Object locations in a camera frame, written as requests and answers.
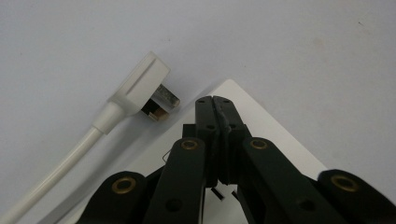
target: metal connector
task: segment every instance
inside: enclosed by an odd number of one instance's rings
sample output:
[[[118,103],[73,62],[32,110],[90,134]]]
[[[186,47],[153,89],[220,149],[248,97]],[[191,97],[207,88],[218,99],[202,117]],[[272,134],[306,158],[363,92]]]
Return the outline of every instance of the metal connector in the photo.
[[[154,95],[172,107],[177,107],[180,104],[180,100],[171,91],[166,89],[164,85],[160,85],[154,92]]]
[[[151,99],[143,106],[142,111],[155,121],[164,120],[169,117],[169,113]]]

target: small screw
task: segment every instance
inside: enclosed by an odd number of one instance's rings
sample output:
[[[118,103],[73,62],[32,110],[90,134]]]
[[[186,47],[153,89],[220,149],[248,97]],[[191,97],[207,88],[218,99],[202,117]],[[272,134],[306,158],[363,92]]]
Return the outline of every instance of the small screw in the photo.
[[[258,140],[258,139],[254,139],[250,142],[250,146],[254,147],[256,149],[266,149],[268,147],[267,143],[262,141],[262,140]]]
[[[135,186],[136,180],[130,176],[125,176],[116,180],[111,186],[111,189],[117,194],[124,194],[133,190]]]
[[[190,150],[190,149],[196,149],[198,148],[198,143],[192,140],[186,140],[181,143],[181,147],[184,149]]]

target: black plastic part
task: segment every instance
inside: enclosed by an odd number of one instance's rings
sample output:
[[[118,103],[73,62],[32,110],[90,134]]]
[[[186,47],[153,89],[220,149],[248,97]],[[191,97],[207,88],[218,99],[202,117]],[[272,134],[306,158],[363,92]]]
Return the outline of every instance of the black plastic part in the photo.
[[[124,177],[135,180],[134,188],[118,194],[113,184]],[[141,174],[120,172],[112,175],[91,197],[77,222],[82,223],[140,223],[148,206],[146,179]]]
[[[183,126],[164,167],[147,178],[111,176],[78,223],[201,223],[205,187],[218,180],[238,185],[233,196],[249,223],[396,223],[395,205],[360,178],[332,170],[315,181],[272,142],[252,138],[230,100],[199,99],[195,121]],[[134,190],[115,193],[112,185],[125,176],[136,180]]]
[[[201,223],[204,197],[205,143],[182,138],[172,147],[143,223]]]
[[[324,171],[318,189],[351,223],[396,223],[396,207],[357,176],[340,170]]]
[[[213,97],[216,116],[218,118],[219,137],[219,167],[218,179],[222,184],[237,184],[239,177],[239,158],[242,142],[250,137],[247,126],[229,99]]]
[[[256,223],[347,223],[272,142],[247,138],[243,148],[241,204],[248,206],[244,211],[257,210],[256,206],[261,205],[249,201],[257,201],[249,196],[257,194],[265,206],[264,220],[258,220],[257,212],[251,212]]]

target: cable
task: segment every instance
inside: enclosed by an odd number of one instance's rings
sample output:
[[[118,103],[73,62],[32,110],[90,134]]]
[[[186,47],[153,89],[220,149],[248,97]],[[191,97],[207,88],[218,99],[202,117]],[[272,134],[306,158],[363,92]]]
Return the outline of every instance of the cable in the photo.
[[[166,118],[168,113],[150,100],[150,97],[158,89],[168,95],[171,93],[167,89],[163,90],[164,86],[161,84],[169,72],[170,69],[154,53],[150,52],[108,99],[105,108],[94,120],[85,136],[43,181],[0,217],[0,223],[17,222],[73,168],[103,134],[110,133],[125,117],[142,110],[152,119]]]
[[[165,163],[166,163],[165,156],[168,155],[169,152],[171,152],[171,150],[172,150],[172,149],[169,149],[169,150],[165,153],[165,155],[163,155],[163,161],[164,161]]]
[[[85,136],[73,147],[63,161],[39,185],[31,189],[18,201],[0,220],[0,223],[17,222],[33,205],[35,205],[67,172],[90,150],[102,137],[96,128],[92,127]]]

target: white backdrop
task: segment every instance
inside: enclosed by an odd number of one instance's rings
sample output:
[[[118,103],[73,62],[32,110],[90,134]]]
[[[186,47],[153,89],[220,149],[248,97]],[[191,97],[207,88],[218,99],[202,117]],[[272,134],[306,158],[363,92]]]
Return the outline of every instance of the white backdrop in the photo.
[[[0,214],[150,50],[181,108],[162,125],[126,120],[77,170],[139,153],[232,78],[327,167],[396,202],[395,1],[1,1]],[[63,184],[86,178],[74,170]]]

